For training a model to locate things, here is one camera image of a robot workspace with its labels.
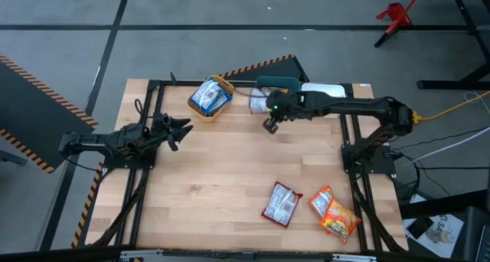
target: teal object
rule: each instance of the teal object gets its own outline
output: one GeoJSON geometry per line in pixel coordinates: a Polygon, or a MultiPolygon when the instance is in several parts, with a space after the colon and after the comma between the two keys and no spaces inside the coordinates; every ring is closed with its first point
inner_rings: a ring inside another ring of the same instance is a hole
{"type": "Polygon", "coordinates": [[[255,87],[260,89],[263,87],[277,87],[282,89],[290,89],[293,92],[301,90],[301,83],[294,77],[259,77],[255,82],[255,87]]]}

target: blue and white package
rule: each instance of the blue and white package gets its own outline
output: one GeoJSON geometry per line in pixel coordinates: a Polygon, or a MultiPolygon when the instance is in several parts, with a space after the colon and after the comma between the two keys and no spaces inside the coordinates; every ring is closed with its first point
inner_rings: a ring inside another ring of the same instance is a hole
{"type": "Polygon", "coordinates": [[[211,77],[191,97],[191,102],[206,114],[206,116],[212,115],[230,100],[231,96],[211,77]]]}

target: yellow cable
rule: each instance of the yellow cable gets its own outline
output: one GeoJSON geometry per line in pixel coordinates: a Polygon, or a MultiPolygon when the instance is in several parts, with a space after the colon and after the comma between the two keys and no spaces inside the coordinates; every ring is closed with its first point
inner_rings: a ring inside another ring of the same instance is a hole
{"type": "Polygon", "coordinates": [[[466,102],[463,102],[463,103],[461,103],[461,104],[458,104],[458,105],[456,105],[456,106],[454,106],[454,107],[451,107],[451,108],[449,108],[449,109],[447,109],[447,110],[444,110],[444,111],[442,111],[442,112],[440,112],[440,113],[437,113],[436,115],[433,115],[433,116],[431,116],[431,117],[423,117],[423,116],[419,116],[419,115],[417,115],[417,112],[413,111],[413,122],[414,122],[415,124],[418,124],[418,123],[419,123],[420,121],[422,121],[422,120],[434,120],[434,119],[438,118],[439,116],[442,116],[443,114],[449,113],[449,112],[451,112],[451,111],[453,111],[453,110],[455,110],[455,109],[458,109],[458,108],[460,108],[461,106],[464,106],[464,105],[466,105],[466,104],[468,104],[468,103],[470,103],[470,102],[472,102],[472,101],[478,100],[478,99],[480,99],[480,98],[484,97],[484,96],[485,96],[485,95],[487,95],[487,94],[490,94],[490,90],[489,90],[488,92],[486,92],[486,93],[482,93],[481,95],[479,95],[479,96],[477,96],[477,97],[475,97],[475,98],[472,98],[471,100],[467,100],[466,102]]]}

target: white object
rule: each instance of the white object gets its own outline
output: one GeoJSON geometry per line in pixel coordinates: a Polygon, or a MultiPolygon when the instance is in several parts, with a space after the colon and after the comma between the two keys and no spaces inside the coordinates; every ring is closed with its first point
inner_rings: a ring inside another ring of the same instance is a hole
{"type": "MultiPolygon", "coordinates": [[[[425,198],[419,195],[414,195],[410,203],[419,201],[425,201],[425,198]]],[[[429,229],[424,232],[418,239],[407,230],[407,228],[415,222],[416,219],[403,220],[403,226],[405,227],[405,235],[408,238],[414,239],[417,243],[423,245],[427,250],[432,251],[434,254],[440,257],[450,258],[454,246],[456,245],[456,239],[459,236],[459,232],[462,228],[462,221],[452,215],[439,215],[430,217],[430,220],[434,222],[429,229]],[[434,233],[439,232],[441,235],[445,235],[443,240],[434,241],[434,233]]]]}
{"type": "Polygon", "coordinates": [[[345,89],[341,85],[304,83],[301,86],[301,90],[302,91],[319,91],[319,92],[326,93],[331,97],[345,97],[345,89]]]}

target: basket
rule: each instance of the basket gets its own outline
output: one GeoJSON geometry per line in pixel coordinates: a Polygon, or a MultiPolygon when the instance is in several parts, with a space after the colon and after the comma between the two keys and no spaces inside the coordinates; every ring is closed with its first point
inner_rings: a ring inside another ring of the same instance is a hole
{"type": "MultiPolygon", "coordinates": [[[[223,89],[223,90],[226,90],[226,92],[231,96],[231,98],[233,99],[233,91],[234,91],[234,87],[232,84],[230,84],[228,81],[226,81],[225,79],[223,79],[222,77],[220,76],[217,76],[217,75],[211,75],[211,79],[213,79],[213,81],[215,82],[218,82],[220,84],[220,87],[223,89]]],[[[217,116],[220,115],[221,112],[223,112],[224,108],[226,108],[228,106],[228,104],[230,104],[230,102],[227,102],[226,104],[224,104],[216,113],[214,113],[214,115],[212,116],[206,116],[206,114],[204,112],[202,112],[201,110],[199,110],[199,108],[191,102],[191,97],[194,96],[196,92],[194,92],[188,99],[187,99],[187,105],[189,105],[189,107],[191,108],[191,110],[193,112],[195,112],[198,116],[200,116],[202,118],[203,121],[205,122],[213,122],[217,116]]]]}

